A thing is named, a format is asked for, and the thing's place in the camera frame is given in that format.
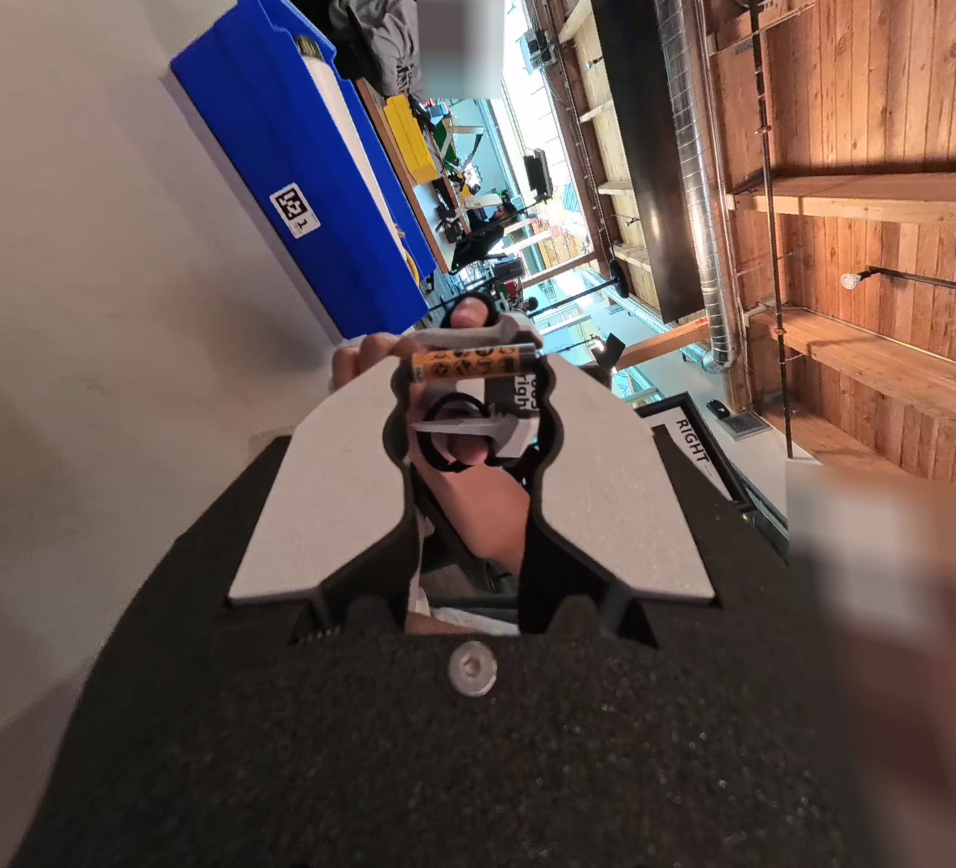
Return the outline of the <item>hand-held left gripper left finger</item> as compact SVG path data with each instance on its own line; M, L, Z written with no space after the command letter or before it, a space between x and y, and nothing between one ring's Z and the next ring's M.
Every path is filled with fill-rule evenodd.
M380 360L295 427L231 604L305 602L332 628L356 601L378 599L404 629L421 561L404 364Z

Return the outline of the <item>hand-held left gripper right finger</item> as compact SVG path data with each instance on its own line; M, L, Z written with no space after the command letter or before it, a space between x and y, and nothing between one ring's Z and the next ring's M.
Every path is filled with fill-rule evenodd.
M653 635L645 603L718 602L653 429L567 360L537 366L541 461L530 483L521 633L545 634L567 599L604 635Z

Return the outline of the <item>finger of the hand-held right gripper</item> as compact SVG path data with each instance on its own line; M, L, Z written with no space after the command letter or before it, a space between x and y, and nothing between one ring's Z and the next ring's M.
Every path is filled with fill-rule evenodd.
M539 417L519 418L505 414L419 420L411 423L411 429L448 440L453 437L484 439L488 442L488 455L495 459L518 459L536 440L539 425Z
M499 313L496 322L483 327L430 328L403 336L389 351L390 355L411 355L415 350L471 351L505 346L543 347L543 337L531 319L522 313Z

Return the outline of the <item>orange battery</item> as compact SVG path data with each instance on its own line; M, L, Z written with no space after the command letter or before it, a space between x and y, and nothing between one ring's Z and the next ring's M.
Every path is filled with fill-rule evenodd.
M411 357L410 382L432 384L534 374L540 356L530 344L427 351Z

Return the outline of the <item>white bottle with black cap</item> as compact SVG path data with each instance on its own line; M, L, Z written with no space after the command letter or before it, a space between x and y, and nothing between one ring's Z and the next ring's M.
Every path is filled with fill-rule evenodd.
M400 229L393 220L384 194L378 185L372 164L367 156L358 129L341 91L341 83L334 67L325 60L318 47L317 41L313 38L304 35L294 35L293 41L316 84L317 91L326 109L328 109L352 157L355 168L358 170L362 181L370 193L387 230L390 232L399 251L403 252Z

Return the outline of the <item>blue plastic bin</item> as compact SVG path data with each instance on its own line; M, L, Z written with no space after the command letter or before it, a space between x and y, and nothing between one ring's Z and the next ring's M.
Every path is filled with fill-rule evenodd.
M293 41L317 41L402 235L399 251ZM238 0L170 62L321 322L344 339L401 334L437 264L332 43L289 0Z

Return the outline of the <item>person's right hand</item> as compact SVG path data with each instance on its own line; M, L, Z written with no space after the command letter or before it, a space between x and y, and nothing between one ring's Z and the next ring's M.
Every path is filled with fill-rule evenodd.
M337 348L331 361L333 392L374 368L387 357L407 360L430 351L432 346L414 334L373 334L358 344ZM409 389L407 408L408 457L467 549L477 558L497 563L506 573L518 576L525 553L530 512L529 495L503 468L484 462L484 438L438 435L436 448L449 462L467 469L445 473L433 468L422 454L414 424L424 420L426 389Z

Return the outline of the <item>large framed tag sign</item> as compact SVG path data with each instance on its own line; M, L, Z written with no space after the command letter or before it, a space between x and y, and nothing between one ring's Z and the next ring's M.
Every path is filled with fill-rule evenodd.
M635 408L654 430L665 430L671 441L711 485L742 514L754 510L744 481L717 443L689 393L683 392Z

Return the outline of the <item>light wooden table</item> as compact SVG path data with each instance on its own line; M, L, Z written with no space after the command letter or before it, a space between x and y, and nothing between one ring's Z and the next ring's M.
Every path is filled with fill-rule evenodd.
M392 133L383 114L385 99L371 88L363 78L355 82L358 95L365 107L366 113L372 122L382 147L396 173L401 188L408 199L409 206L415 214L425 240L436 261L438 270L444 274L453 273L452 264L457 247L456 241L448 238L448 228L440 213L443 206L451 203L451 217L461 229L461 236L469 233L469 226L465 212L460 209L460 201L452 187L448 174L439 165L438 151L431 133L422 126L424 135L430 145L439 170L439 179L431 184L415 185L400 157Z

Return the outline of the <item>yellow bin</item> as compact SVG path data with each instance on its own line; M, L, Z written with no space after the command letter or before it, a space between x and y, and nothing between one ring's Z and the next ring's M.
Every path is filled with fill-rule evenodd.
M426 140L422 126L413 115L406 96L389 97L385 101L383 114L400 157L415 185L431 184L439 179L430 145Z

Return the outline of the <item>black track lamp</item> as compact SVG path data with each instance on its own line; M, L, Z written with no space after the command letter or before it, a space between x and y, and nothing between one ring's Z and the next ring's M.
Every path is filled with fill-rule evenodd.
M898 269L877 265L869 265L866 269L859 272L844 273L840 277L840 285L846 290L853 290L858 287L862 281L876 276L883 276L914 284L922 284L933 288L956 288L955 282L951 280L925 276L913 272L900 271Z

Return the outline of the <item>silver air duct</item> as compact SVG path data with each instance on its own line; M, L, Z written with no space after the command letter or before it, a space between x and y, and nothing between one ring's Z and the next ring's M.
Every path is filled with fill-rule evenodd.
M704 368L727 372L741 351L740 298L732 246L721 142L703 0L653 0L687 215L710 328Z

